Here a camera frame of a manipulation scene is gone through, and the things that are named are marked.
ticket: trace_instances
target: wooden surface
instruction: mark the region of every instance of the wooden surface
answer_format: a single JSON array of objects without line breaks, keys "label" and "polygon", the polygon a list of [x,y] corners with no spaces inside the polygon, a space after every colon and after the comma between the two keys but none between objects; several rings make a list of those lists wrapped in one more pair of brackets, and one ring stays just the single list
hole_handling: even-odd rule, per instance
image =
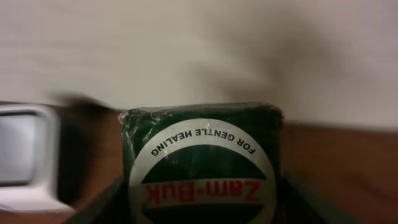
[{"label": "wooden surface", "polygon": [[[117,113],[97,124],[79,210],[122,173]],[[282,163],[321,198],[367,223],[398,223],[398,134],[285,125]],[[0,223],[61,223],[68,214],[10,214]]]}]

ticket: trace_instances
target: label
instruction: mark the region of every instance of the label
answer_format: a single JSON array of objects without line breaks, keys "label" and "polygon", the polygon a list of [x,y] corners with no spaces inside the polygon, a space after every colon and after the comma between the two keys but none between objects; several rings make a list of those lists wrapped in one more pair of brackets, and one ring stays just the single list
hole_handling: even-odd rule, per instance
[{"label": "label", "polygon": [[[205,152],[208,159],[200,161],[204,165],[196,166],[194,159],[200,156],[203,159]],[[218,157],[221,159],[212,161],[212,154],[220,152],[224,153]],[[180,154],[188,155],[188,159],[178,157]],[[228,164],[230,158],[238,159]],[[221,164],[227,170],[215,174],[218,169],[212,170],[214,164]],[[238,171],[229,172],[228,166]],[[258,173],[256,178],[242,178],[249,167]],[[137,223],[159,223],[157,218],[165,212],[168,214],[165,217],[171,217],[169,221],[174,223],[179,222],[176,216],[181,215],[191,219],[183,220],[186,223],[199,222],[207,215],[209,219],[233,217],[239,223],[270,223],[276,206],[274,171],[264,150],[242,129],[216,119],[181,121],[157,133],[138,154],[129,187],[132,214]]]}]

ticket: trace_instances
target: circular logo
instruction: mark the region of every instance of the circular logo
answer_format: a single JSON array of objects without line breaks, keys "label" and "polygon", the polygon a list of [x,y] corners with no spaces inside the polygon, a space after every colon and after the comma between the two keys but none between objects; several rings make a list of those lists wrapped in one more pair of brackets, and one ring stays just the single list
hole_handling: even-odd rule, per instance
[{"label": "circular logo", "polygon": [[269,223],[276,205],[271,163],[242,129],[191,119],[157,133],[129,179],[137,223]]}]

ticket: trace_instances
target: white wall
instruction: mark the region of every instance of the white wall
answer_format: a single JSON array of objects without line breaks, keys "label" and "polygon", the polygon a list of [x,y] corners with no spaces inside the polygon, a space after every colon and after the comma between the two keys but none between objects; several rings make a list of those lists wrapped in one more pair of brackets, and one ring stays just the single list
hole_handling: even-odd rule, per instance
[{"label": "white wall", "polygon": [[394,129],[397,11],[395,0],[2,0],[0,100],[268,101],[288,119]]}]

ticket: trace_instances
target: wall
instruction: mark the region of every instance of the wall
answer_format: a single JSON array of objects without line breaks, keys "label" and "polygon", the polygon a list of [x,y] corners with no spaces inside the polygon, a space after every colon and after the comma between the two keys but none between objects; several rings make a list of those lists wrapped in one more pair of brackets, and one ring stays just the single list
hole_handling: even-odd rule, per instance
[{"label": "wall", "polygon": [[268,101],[398,127],[395,0],[3,0],[0,99],[118,108]]}]

